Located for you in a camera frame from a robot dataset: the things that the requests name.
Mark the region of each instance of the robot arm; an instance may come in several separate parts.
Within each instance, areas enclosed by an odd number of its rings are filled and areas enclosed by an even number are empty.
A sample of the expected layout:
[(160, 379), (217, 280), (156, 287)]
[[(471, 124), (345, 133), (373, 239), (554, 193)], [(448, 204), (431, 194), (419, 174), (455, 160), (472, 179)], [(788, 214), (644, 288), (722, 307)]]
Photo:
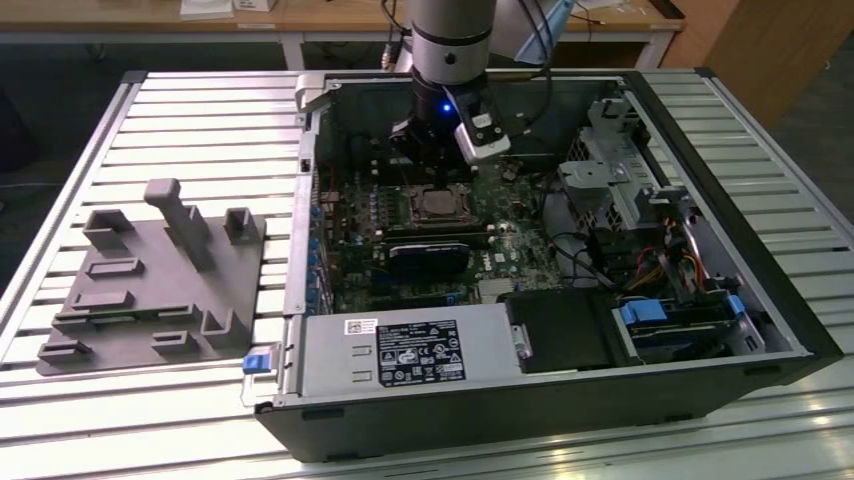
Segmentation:
[(414, 162), (434, 168), (436, 183), (443, 183), (454, 166), (476, 165), (510, 149), (487, 84), (490, 51), (544, 63), (543, 31), (551, 24), (562, 31), (571, 4), (570, 0), (410, 3), (414, 104), (408, 119), (392, 129), (391, 142)]

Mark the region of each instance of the white sticker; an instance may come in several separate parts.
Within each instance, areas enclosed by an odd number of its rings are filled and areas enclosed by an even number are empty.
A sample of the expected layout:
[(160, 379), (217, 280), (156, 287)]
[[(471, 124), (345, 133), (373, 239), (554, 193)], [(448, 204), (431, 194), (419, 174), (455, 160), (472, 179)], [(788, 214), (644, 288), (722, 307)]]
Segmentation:
[(492, 117), (488, 113), (483, 113), (476, 117), (471, 117), (471, 123), (474, 123), (478, 128), (486, 128), (492, 125)]
[(375, 318), (360, 318), (344, 322), (344, 335), (360, 335), (363, 333), (376, 333)]
[(237, 28), (251, 28), (255, 30), (272, 30), (276, 28), (275, 23), (239, 23)]
[(650, 30), (682, 30), (682, 25), (670, 23), (654, 23)]

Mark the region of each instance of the table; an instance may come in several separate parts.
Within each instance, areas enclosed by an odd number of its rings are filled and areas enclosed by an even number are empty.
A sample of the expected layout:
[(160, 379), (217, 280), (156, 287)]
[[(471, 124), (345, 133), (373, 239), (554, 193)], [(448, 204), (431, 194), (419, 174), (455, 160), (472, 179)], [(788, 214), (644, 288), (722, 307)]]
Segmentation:
[[(281, 339), (295, 181), (281, 172), (299, 158), (296, 76), (125, 77), (0, 299), (4, 478), (845, 476), (854, 468), (854, 232), (720, 82), (692, 70), (644, 77), (849, 354), (819, 373), (703, 419), (324, 464), (295, 461), (252, 419), (275, 381), (247, 381), (239, 360), (40, 377), (36, 352), (83, 262), (88, 212), (117, 207), (133, 220), (153, 218), (140, 198), (155, 177), (181, 180), (184, 203), (204, 215), (245, 206), (265, 217), (253, 343)], [(662, 154), (655, 145), (651, 152)], [(663, 171), (678, 181), (666, 162)]]
[[(279, 0), (269, 13), (235, 12), (219, 20), (181, 22), (177, 0), (4, 0), (0, 43), (203, 43), (281, 44), (288, 69), (304, 70), (305, 42), (383, 42), (388, 23), (378, 0)], [(406, 18), (399, 8), (398, 18)], [(643, 43), (639, 68), (654, 68), (684, 22), (667, 19), (648, 0), (590, 12), (592, 25), (572, 18), (562, 42)]]

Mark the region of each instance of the blue tab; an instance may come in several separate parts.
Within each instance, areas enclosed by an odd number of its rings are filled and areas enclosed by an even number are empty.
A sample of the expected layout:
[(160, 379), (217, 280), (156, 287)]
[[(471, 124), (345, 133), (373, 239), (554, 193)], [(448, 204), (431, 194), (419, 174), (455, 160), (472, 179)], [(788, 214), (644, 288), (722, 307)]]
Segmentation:
[(619, 307), (619, 315), (620, 317), (623, 317), (623, 323), (626, 325), (631, 325), (638, 321), (638, 319), (635, 318), (635, 312), (631, 311), (631, 307), (628, 306), (628, 304)]
[(243, 373), (252, 375), (269, 372), (269, 353), (252, 354), (243, 357)]
[(742, 299), (738, 298), (738, 295), (730, 295), (728, 297), (726, 297), (726, 301), (730, 304), (730, 308), (732, 309), (735, 318), (747, 313), (747, 309), (744, 308), (744, 304), (742, 303)]
[(635, 322), (662, 322), (667, 320), (664, 307), (658, 300), (632, 300), (623, 305), (619, 312), (626, 325), (631, 325)]

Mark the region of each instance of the motherboard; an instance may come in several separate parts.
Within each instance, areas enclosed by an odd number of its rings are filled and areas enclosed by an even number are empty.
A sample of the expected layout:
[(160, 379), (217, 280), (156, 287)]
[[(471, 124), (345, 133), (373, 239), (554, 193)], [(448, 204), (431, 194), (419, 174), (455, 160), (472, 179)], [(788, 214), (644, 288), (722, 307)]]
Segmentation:
[(518, 170), (498, 162), (442, 188), (356, 172), (321, 195), (337, 313), (494, 303), (562, 285), (535, 215), (542, 178)]

